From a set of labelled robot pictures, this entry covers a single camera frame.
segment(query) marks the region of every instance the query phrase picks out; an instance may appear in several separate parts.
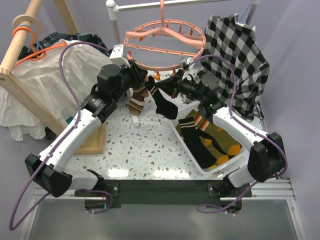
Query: white ruffled garment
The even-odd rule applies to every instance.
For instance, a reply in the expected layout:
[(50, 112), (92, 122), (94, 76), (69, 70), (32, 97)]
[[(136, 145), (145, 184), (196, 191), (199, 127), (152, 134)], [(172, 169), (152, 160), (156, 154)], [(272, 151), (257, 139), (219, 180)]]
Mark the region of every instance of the white ruffled garment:
[[(79, 41), (61, 39), (54, 45), (63, 43), (69, 45), (74, 42)], [(62, 50), (63, 47), (48, 50), (46, 57), (39, 61), (26, 60), (15, 67), (12, 73), (56, 119), (67, 126), (66, 119), (76, 115), (77, 106), (59, 71), (59, 57)], [(97, 83), (97, 75), (106, 64), (111, 64), (109, 58), (86, 44), (75, 45), (65, 52), (62, 62), (63, 72), (80, 103)], [(45, 124), (2, 87), (0, 87), (0, 113), (0, 125), (9, 128), (14, 140), (22, 141), (23, 134), (30, 134), (35, 139), (45, 137)]]

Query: brown striped sock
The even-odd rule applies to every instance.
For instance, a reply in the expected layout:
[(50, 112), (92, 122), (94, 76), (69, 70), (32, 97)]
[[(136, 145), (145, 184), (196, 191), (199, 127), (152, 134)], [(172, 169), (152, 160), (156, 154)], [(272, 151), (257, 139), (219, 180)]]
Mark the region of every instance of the brown striped sock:
[(133, 95), (129, 102), (129, 111), (133, 115), (139, 115), (145, 106), (145, 98), (149, 96), (147, 88), (143, 86), (134, 87)]

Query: wooden rod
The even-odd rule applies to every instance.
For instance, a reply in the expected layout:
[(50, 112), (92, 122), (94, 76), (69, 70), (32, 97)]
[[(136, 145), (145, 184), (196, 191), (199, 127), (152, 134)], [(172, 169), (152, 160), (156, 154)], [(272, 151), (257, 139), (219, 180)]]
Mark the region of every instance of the wooden rod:
[(70, 34), (78, 34), (79, 29), (68, 6), (67, 0), (54, 0), (56, 8), (58, 9), (64, 25)]
[[(42, 4), (42, 0), (31, 0), (25, 14), (36, 17), (41, 4)], [(23, 21), (21, 22), (21, 24), (32, 25), (32, 22)], [(22, 29), (16, 32), (2, 60), (2, 63), (0, 65), (1, 68), (7, 69), (9, 72), (12, 72), (12, 70), (15, 67), (16, 61), (19, 57), (19, 54), (21, 52), (21, 49), (25, 45), (27, 36), (28, 36), (27, 30)]]

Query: black and orange sock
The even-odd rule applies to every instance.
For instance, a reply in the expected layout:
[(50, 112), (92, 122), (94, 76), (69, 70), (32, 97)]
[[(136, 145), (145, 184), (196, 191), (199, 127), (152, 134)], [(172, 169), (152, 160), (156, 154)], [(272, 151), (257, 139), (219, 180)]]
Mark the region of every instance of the black and orange sock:
[(229, 135), (229, 133), (227, 133), (221, 127), (209, 123), (209, 121), (203, 119), (202, 116), (195, 110), (192, 110), (187, 115), (187, 118), (189, 117), (193, 117), (194, 124), (196, 125), (196, 127), (199, 130), (210, 135), (211, 138), (209, 139), (214, 139), (224, 153), (226, 153), (229, 156), (235, 156), (240, 153), (242, 148), (241, 144), (237, 142), (232, 136)]
[(178, 107), (172, 102), (169, 102), (162, 96), (159, 89), (156, 87), (155, 79), (152, 76), (148, 77), (148, 81), (145, 82), (146, 88), (149, 90), (156, 104), (156, 113), (161, 114), (167, 119), (174, 120), (178, 115)]
[(221, 153), (219, 150), (217, 150), (214, 145), (212, 144), (211, 139), (206, 139), (200, 136), (200, 140), (202, 144), (208, 149), (208, 151), (216, 158), (216, 163), (215, 165), (209, 167), (209, 168), (214, 168), (217, 165), (221, 165), (229, 161), (229, 156), (226, 154)]
[(145, 106), (145, 98), (149, 96), (147, 88), (142, 85), (139, 87), (134, 87), (133, 95), (129, 102), (129, 111), (133, 115), (139, 115)]
[(196, 125), (192, 117), (180, 119), (179, 126), (183, 140), (202, 169), (213, 166), (217, 159), (209, 152), (197, 135)]

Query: white laundry basket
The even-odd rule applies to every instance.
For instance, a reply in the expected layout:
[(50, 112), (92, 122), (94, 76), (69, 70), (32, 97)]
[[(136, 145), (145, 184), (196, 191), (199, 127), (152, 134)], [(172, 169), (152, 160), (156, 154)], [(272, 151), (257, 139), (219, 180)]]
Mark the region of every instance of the white laundry basket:
[(185, 151), (188, 153), (188, 155), (192, 159), (193, 163), (195, 164), (195, 166), (199, 170), (199, 172), (202, 173), (203, 175), (211, 175), (211, 174), (214, 174), (214, 173), (216, 173), (218, 171), (221, 171), (225, 167), (227, 167), (227, 166), (237, 162), (238, 160), (240, 160), (243, 157), (243, 155), (246, 154), (247, 150), (245, 149), (245, 147), (242, 147), (241, 151), (240, 151), (240, 153), (238, 155), (232, 157), (226, 163), (221, 164), (219, 166), (216, 166), (215, 168), (212, 168), (212, 169), (203, 169), (203, 168), (201, 168), (199, 166), (198, 162), (196, 161), (196, 159), (194, 158), (194, 156), (192, 155), (192, 153), (189, 151), (187, 145), (185, 144), (185, 141), (183, 141), (183, 139), (181, 138), (180, 134), (176, 130), (176, 126), (179, 124), (179, 119), (185, 119), (186, 116), (191, 112), (191, 110), (196, 110), (197, 111), (198, 110), (197, 109), (198, 105), (199, 105), (198, 101), (190, 103), (187, 107), (185, 107), (185, 108), (183, 108), (183, 109), (178, 111), (178, 115), (177, 115), (175, 120), (169, 120), (168, 122), (169, 122), (172, 130), (174, 131), (175, 135), (177, 136), (177, 138), (181, 142), (182, 146), (184, 147)]

